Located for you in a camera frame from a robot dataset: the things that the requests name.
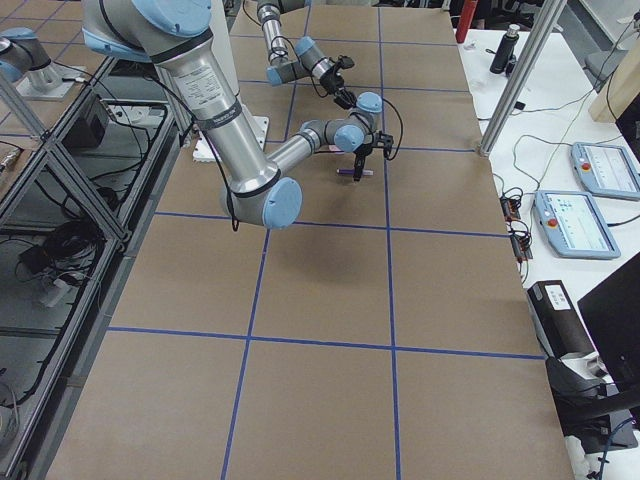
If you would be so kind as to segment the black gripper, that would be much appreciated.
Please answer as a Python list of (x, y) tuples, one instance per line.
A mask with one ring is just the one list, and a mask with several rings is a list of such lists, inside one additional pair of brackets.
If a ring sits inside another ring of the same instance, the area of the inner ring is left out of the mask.
[(357, 103), (353, 92), (344, 88), (344, 78), (338, 70), (329, 70), (319, 79), (320, 85), (329, 95), (334, 95), (333, 101), (344, 110), (348, 110)]
[(354, 159), (354, 167), (353, 167), (353, 180), (360, 181), (361, 176), (364, 172), (364, 167), (366, 164), (366, 157), (369, 156), (374, 149), (374, 144), (372, 142), (363, 143), (355, 150), (355, 159)]

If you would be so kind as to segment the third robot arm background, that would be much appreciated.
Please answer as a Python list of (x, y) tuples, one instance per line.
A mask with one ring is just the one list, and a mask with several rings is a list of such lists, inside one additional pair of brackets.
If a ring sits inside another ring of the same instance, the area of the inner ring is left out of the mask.
[(86, 68), (55, 63), (33, 30), (15, 27), (1, 32), (1, 73), (27, 100), (61, 101)]

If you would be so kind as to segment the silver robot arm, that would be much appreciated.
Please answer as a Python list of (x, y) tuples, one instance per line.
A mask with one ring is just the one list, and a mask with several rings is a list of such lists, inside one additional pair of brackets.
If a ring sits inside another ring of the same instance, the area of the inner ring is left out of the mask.
[(209, 1), (85, 1), (86, 45), (105, 56), (149, 62), (167, 72), (174, 92), (218, 155), (224, 190), (223, 209), (233, 223), (282, 229), (298, 217), (300, 185), (287, 172), (324, 146), (355, 156), (354, 180), (360, 180), (368, 155), (389, 154), (392, 136), (378, 128), (382, 98), (373, 92), (354, 95), (341, 70), (353, 66), (347, 56), (332, 59), (305, 36), (290, 59), (281, 33), (283, 14), (305, 7), (303, 1), (260, 1), (257, 19), (264, 34), (271, 84), (310, 78), (348, 113), (344, 119), (312, 120), (279, 149), (267, 154), (254, 135), (239, 96), (213, 52), (216, 31), (210, 26)]
[(281, 16), (309, 6), (310, 1), (257, 2), (256, 16), (267, 48), (269, 66), (266, 76), (272, 86), (309, 78), (317, 82), (334, 102), (343, 109), (355, 106), (356, 96), (345, 86), (342, 70), (355, 66), (349, 56), (333, 59), (324, 54), (309, 36), (303, 36), (293, 44), (281, 30)]

